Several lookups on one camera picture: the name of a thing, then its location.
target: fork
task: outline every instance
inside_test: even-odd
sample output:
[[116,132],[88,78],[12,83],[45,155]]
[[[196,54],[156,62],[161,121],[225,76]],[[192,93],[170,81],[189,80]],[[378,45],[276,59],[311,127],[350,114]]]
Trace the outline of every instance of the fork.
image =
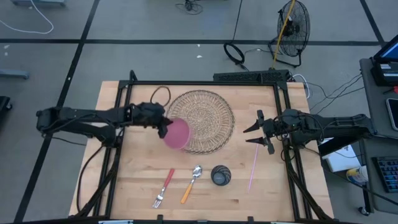
[[155,202],[154,202],[154,204],[153,204],[152,207],[157,208],[157,207],[159,207],[160,203],[162,203],[162,201],[163,201],[163,194],[164,194],[164,192],[166,191],[166,188],[167,188],[167,186],[168,186],[170,180],[172,179],[173,174],[174,174],[174,169],[170,169],[170,172],[169,172],[169,174],[168,174],[168,176],[167,176],[167,178],[166,178],[166,181],[164,182],[162,191],[161,191],[160,194],[158,194],[158,196],[155,198]]

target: pink plastic cup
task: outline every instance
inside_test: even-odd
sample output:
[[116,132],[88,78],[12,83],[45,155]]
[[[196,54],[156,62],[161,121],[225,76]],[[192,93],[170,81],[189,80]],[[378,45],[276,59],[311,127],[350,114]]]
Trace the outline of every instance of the pink plastic cup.
[[181,118],[174,118],[173,123],[167,126],[164,143],[172,149],[184,148],[190,139],[191,130],[188,123]]

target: wooden tabletop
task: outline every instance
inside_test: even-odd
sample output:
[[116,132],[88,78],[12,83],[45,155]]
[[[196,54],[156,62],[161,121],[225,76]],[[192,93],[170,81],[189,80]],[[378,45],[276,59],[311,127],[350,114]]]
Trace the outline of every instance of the wooden tabletop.
[[[118,82],[102,83],[97,110],[114,106],[117,87]],[[308,112],[302,83],[288,83],[288,87],[292,108]],[[148,102],[156,88],[152,85],[134,85],[131,103]],[[192,155],[169,149],[158,138],[157,130],[126,128],[111,218],[154,220],[162,214],[165,220],[244,221],[253,216],[255,221],[294,221],[285,164],[280,159],[282,145],[276,138],[272,139],[275,154],[269,155],[265,147],[259,147],[252,187],[248,192],[256,145],[246,143],[245,139],[261,137],[262,132],[243,134],[243,130],[255,122],[257,110],[263,110],[265,118],[277,116],[272,87],[172,85],[169,88],[172,100],[190,90],[208,90],[222,96],[234,113],[236,125],[233,135],[219,151]],[[154,101],[163,104],[168,96],[159,93]],[[96,139],[88,140],[82,165],[99,146],[100,142]],[[314,142],[307,147],[318,150]],[[301,155],[308,191],[325,213],[333,217],[319,156],[308,151],[302,151]],[[81,183],[80,206],[90,199],[98,186],[103,156],[104,150],[86,168]],[[202,176],[196,180],[186,204],[182,205],[180,200],[192,179],[192,169],[198,164],[203,168]],[[211,181],[210,172],[217,165],[225,165],[231,170],[232,179],[226,186],[219,187]],[[173,178],[164,201],[158,209],[154,209],[152,204],[170,168],[175,169]],[[302,197],[298,189],[297,192],[300,214],[304,217]],[[104,213],[107,196],[106,189],[100,214]],[[76,214],[75,200],[76,193],[70,208],[71,215]]]

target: spoon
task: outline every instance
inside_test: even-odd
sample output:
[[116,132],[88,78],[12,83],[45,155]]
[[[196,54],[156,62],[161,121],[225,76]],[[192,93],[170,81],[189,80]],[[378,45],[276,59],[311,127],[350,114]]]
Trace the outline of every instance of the spoon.
[[187,188],[187,190],[185,191],[185,194],[184,194],[184,196],[183,196],[182,199],[181,199],[181,203],[182,203],[182,204],[184,204],[184,203],[187,201],[189,192],[191,192],[191,189],[192,189],[192,186],[193,186],[194,181],[195,181],[197,178],[199,178],[200,176],[201,176],[201,166],[197,165],[197,166],[195,166],[195,168],[193,169],[191,183],[188,185],[188,188]]

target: white cable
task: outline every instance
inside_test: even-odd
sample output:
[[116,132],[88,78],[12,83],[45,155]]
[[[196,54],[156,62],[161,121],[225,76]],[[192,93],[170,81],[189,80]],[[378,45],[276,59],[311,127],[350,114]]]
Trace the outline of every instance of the white cable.
[[20,30],[20,29],[15,29],[9,25],[7,25],[5,22],[3,22],[2,20],[0,20],[0,22],[2,24],[4,24],[6,27],[15,30],[15,31],[19,31],[19,32],[25,32],[25,33],[30,33],[30,34],[49,34],[53,29],[54,29],[54,25],[49,21],[49,19],[47,19],[36,7],[36,5],[33,3],[33,0],[30,0],[30,2],[32,3],[33,7],[35,7],[36,11],[47,21],[49,22],[49,24],[51,25],[51,29],[47,32],[37,32],[37,31],[28,31],[28,30]]
[[304,76],[302,76],[301,74],[295,74],[295,75],[293,76],[293,78],[296,77],[296,76],[300,76],[300,77],[304,80],[304,83],[305,83],[305,85],[307,86],[307,93],[308,93],[308,94],[307,94],[307,99],[310,98],[310,96],[311,96],[310,87],[309,87],[309,85],[308,85],[306,79],[305,79]]

